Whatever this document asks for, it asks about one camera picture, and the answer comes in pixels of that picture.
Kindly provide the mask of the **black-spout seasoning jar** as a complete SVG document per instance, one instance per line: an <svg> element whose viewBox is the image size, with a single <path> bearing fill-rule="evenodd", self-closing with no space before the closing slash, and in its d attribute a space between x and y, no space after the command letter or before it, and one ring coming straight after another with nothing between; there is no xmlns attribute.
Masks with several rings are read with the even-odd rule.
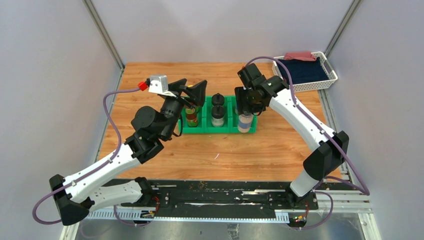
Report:
<svg viewBox="0 0 424 240"><path fill-rule="evenodd" d="M211 124L213 127L222 127L224 120L225 109L222 105L214 105L211 109Z"/></svg>
<svg viewBox="0 0 424 240"><path fill-rule="evenodd" d="M216 93L211 97L211 104L213 106L223 106L225 104L225 97L220 93Z"/></svg>

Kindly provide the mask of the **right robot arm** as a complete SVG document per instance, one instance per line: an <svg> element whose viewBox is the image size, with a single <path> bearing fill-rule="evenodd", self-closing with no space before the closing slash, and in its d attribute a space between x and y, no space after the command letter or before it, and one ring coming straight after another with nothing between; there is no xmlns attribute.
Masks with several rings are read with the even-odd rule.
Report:
<svg viewBox="0 0 424 240"><path fill-rule="evenodd" d="M298 209L305 203L305 196L345 162L343 155L349 136L344 131L336 132L315 117L278 75L266 78L254 63L242 67L237 75L242 82L241 87L234 89L237 112L259 114L271 108L296 130L311 150L303 161L302 172L286 189L286 204Z"/></svg>

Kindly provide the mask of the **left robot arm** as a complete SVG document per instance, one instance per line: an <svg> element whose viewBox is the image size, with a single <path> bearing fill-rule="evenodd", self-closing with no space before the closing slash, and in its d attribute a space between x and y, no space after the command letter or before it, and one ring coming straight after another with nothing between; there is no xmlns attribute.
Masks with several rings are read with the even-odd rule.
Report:
<svg viewBox="0 0 424 240"><path fill-rule="evenodd" d="M176 136L175 128L184 109L201 107L206 101L208 82L202 80L187 86L186 79L168 83L165 75L152 75L138 85L140 91L163 98L160 110L151 106L139 108L127 139L120 139L115 151L89 167L68 176L59 174L49 180L60 222L70 226L81 222L90 213L122 203L142 207L158 203L158 197L145 177L123 184L108 185L119 174L146 163L163 150L163 142Z"/></svg>

